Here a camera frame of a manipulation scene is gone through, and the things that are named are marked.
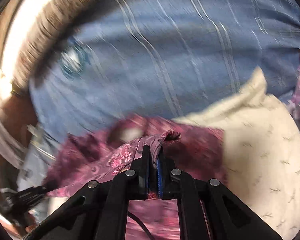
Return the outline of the purple pink floral garment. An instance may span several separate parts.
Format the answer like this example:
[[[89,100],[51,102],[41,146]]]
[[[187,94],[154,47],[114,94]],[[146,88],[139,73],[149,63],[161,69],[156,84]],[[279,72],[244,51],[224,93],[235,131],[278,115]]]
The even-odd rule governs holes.
[[[195,179],[216,178],[226,183],[223,139],[222,129],[133,115],[109,129],[80,137],[68,135],[45,181],[57,184],[51,197],[71,197],[90,180],[110,181],[129,169],[147,145],[153,167],[163,152]]]

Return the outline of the cream leaf print pillow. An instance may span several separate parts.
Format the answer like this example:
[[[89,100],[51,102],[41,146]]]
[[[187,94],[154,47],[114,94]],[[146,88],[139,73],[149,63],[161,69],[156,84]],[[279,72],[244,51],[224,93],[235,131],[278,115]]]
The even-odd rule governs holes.
[[[300,132],[261,68],[239,92],[177,122],[224,131],[228,188],[283,239],[300,230]]]

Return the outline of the blue plaid quilt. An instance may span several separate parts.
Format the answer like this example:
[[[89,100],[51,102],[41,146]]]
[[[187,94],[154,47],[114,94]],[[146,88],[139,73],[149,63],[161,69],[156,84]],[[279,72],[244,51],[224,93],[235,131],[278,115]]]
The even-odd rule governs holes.
[[[63,142],[136,113],[167,119],[239,90],[261,67],[268,92],[296,85],[294,0],[101,0],[30,81],[39,122]]]

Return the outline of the brown striped bed sheet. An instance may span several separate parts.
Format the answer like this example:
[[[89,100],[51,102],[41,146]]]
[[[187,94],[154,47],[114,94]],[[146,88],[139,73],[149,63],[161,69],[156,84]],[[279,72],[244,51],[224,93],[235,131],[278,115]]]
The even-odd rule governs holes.
[[[12,80],[12,93],[21,95],[43,57],[80,13],[98,0],[51,0],[38,14],[23,42]]]

